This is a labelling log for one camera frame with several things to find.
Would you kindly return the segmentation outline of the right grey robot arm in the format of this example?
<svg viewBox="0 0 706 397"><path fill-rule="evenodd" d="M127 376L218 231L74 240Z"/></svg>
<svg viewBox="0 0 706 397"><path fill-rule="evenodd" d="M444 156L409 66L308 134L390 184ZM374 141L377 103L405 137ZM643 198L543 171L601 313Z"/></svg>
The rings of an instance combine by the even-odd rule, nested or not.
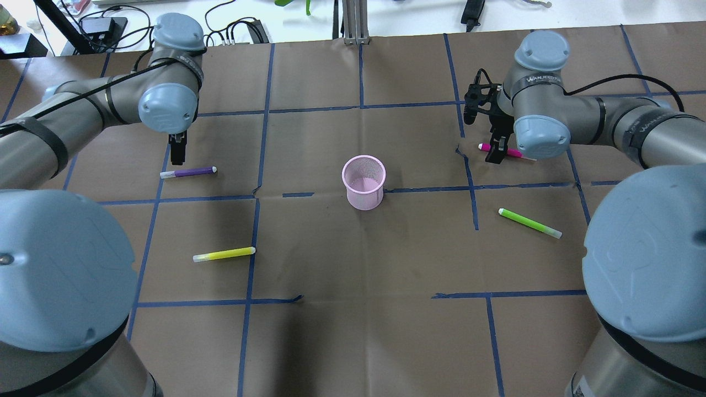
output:
<svg viewBox="0 0 706 397"><path fill-rule="evenodd" d="M566 396L704 395L704 121L646 97L567 92L567 40L529 33L502 83L464 96L463 121L491 122L486 161L499 164L509 139L536 160L570 144L611 146L641 166L611 189L584 239L585 291L600 329Z"/></svg>

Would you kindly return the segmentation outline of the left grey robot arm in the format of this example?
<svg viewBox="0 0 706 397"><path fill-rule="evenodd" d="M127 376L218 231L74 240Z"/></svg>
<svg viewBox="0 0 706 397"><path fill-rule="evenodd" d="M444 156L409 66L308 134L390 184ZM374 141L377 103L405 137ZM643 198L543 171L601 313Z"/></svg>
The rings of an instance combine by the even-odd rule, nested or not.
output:
<svg viewBox="0 0 706 397"><path fill-rule="evenodd" d="M152 37L146 68L52 86L2 123L3 396L162 396L124 334L138 289L124 230L88 197L42 189L113 126L168 134L183 163L204 30L166 13Z"/></svg>

